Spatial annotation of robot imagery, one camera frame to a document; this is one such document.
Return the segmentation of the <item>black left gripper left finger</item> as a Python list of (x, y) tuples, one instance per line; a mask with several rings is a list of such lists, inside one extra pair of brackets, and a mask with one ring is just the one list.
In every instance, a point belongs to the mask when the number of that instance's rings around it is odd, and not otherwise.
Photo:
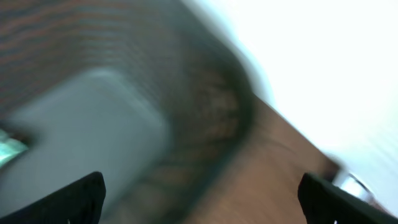
[(106, 196), (102, 173), (92, 172), (1, 218), (1, 224), (98, 224)]

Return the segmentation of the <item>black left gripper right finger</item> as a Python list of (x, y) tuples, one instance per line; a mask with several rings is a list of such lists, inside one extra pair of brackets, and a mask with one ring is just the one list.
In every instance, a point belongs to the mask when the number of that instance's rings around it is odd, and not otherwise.
[(397, 218), (313, 173), (302, 176), (297, 193), (307, 224), (397, 224)]

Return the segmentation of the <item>teal wet wipes pack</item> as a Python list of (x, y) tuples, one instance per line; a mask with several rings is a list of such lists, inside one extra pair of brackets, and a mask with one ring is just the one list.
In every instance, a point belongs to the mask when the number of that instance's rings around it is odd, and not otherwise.
[(1, 167), (28, 150), (29, 138), (1, 129)]

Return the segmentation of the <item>grey plastic basket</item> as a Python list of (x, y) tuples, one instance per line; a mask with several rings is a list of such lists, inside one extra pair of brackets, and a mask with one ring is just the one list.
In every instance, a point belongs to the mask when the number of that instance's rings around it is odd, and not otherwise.
[(241, 149), (254, 95), (181, 1), (2, 1), (1, 218), (92, 173), (99, 223), (182, 223)]

